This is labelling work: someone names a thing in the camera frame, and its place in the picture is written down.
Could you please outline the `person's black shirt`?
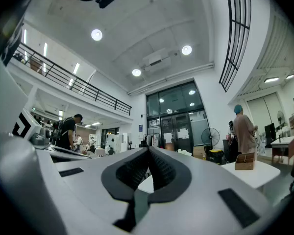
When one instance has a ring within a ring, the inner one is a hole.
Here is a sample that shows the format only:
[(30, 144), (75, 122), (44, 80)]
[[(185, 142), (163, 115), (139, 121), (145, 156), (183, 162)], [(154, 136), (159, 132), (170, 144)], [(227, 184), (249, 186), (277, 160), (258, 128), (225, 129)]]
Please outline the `person's black shirt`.
[(32, 0), (26, 0), (8, 11), (0, 21), (0, 58), (9, 63), (22, 39), (25, 12)]

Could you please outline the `yellow and black box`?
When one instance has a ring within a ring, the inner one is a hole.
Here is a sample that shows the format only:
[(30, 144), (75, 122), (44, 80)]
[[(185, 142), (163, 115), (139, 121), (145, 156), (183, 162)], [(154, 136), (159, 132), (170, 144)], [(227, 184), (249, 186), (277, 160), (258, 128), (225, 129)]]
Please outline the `yellow and black box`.
[(211, 149), (207, 152), (207, 159), (215, 164), (221, 165), (224, 152), (221, 149)]

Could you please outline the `white desk with wooden legs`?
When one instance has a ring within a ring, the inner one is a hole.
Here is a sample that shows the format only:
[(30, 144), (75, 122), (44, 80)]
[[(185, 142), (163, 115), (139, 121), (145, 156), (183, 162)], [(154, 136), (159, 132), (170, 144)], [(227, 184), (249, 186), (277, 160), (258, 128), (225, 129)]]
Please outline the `white desk with wooden legs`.
[(290, 137), (279, 137), (271, 143), (272, 156), (271, 162), (273, 163), (274, 157), (278, 156), (278, 161), (281, 157), (288, 157), (288, 165), (290, 164), (290, 159), (294, 159), (294, 136)]

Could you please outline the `cardboard box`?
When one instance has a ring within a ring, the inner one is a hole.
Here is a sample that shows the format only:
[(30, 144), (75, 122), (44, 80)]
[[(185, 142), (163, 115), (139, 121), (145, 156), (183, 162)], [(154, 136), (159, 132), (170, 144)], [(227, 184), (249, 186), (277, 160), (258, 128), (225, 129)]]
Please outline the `cardboard box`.
[(194, 146), (193, 147), (193, 157), (206, 160), (205, 146)]

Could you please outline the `ceiling air conditioner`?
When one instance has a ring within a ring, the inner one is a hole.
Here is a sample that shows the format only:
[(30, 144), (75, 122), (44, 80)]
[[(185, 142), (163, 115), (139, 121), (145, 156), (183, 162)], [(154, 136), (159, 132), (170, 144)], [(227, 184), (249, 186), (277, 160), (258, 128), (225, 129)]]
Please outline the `ceiling air conditioner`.
[(148, 72), (156, 72), (166, 69), (171, 65), (171, 58), (169, 57), (166, 48), (160, 49), (143, 58), (143, 69)]

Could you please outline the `black cabinet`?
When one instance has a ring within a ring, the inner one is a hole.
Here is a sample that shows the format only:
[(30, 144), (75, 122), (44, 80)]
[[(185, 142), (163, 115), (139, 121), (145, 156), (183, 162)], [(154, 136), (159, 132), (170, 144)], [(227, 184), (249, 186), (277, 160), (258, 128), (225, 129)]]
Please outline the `black cabinet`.
[(271, 148), (271, 143), (276, 140), (276, 131), (274, 123), (265, 126), (266, 145), (265, 148)]

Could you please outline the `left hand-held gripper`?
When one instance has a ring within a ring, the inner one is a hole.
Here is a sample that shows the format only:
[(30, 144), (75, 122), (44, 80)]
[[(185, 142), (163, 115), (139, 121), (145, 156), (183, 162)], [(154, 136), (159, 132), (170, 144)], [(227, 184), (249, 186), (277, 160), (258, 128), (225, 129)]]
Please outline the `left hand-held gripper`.
[[(35, 148), (44, 149), (50, 145), (49, 129), (42, 127), (26, 108), (22, 109), (12, 134), (28, 140)], [(91, 159), (90, 156), (57, 146), (50, 147), (50, 155), (58, 159), (66, 160)]]

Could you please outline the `glass entrance door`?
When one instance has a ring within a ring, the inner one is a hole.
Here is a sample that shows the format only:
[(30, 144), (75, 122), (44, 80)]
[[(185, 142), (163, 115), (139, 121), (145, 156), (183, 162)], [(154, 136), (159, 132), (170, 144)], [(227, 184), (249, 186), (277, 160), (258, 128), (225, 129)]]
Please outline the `glass entrance door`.
[(205, 145), (201, 136), (209, 123), (194, 81), (149, 94), (146, 100), (147, 139), (153, 146), (193, 154)]

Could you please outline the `black floor fan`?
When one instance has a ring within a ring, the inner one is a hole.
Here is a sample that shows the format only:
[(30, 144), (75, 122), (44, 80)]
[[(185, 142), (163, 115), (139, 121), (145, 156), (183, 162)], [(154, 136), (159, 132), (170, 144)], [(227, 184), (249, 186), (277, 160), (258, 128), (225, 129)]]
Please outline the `black floor fan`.
[(201, 140), (204, 144), (206, 159), (208, 159), (210, 150), (220, 141), (220, 134), (215, 128), (206, 128), (201, 134)]

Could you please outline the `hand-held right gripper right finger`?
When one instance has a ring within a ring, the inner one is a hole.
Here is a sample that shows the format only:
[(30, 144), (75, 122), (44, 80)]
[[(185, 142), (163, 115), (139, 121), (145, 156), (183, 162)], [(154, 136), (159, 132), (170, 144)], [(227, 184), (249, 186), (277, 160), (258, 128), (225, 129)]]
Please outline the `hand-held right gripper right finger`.
[[(152, 203), (134, 229), (135, 235), (257, 235), (271, 222), (275, 208), (256, 188), (212, 162), (158, 149), (161, 155), (181, 162), (191, 173), (188, 188), (174, 201)], [(232, 189), (257, 215), (249, 227), (219, 195)]]

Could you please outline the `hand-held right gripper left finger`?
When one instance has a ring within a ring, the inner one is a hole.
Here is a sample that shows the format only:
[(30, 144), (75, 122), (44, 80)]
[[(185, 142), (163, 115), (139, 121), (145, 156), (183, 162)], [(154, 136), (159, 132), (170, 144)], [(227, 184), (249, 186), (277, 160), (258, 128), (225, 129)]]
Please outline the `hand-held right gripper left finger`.
[(147, 166), (147, 148), (54, 164), (62, 235), (148, 235), (148, 224), (135, 219), (135, 190)]

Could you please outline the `tall standing fan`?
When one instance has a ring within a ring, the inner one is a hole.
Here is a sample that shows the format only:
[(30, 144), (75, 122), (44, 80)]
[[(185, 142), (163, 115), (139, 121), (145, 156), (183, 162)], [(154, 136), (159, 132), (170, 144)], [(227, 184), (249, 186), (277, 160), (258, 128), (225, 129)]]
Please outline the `tall standing fan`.
[(278, 120), (279, 128), (280, 128), (280, 132), (278, 134), (278, 139), (279, 139), (279, 141), (281, 141), (281, 139), (283, 137), (285, 137), (284, 130), (283, 130), (283, 127), (285, 125), (285, 117), (284, 117), (284, 114), (282, 111), (277, 112), (277, 120)]

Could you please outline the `wooden organizer box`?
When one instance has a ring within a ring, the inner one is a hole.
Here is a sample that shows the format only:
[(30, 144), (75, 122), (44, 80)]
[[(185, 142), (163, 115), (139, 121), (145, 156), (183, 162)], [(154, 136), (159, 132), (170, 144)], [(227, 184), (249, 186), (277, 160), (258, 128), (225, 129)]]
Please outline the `wooden organizer box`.
[(237, 156), (235, 170), (253, 170), (255, 164), (255, 153), (245, 153)]

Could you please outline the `black balcony railing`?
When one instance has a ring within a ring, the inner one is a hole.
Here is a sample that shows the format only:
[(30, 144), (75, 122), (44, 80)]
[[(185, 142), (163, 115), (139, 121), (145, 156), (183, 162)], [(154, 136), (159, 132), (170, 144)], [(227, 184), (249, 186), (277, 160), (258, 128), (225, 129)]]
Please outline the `black balcony railing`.
[(232, 85), (241, 65), (251, 25), (251, 0), (227, 0), (229, 36), (226, 58), (219, 83), (225, 92)]
[(23, 43), (20, 43), (17, 47), (13, 54), (13, 58), (43, 77), (70, 91), (113, 110), (124, 113), (127, 116), (131, 113), (132, 107), (127, 103), (91, 85)]

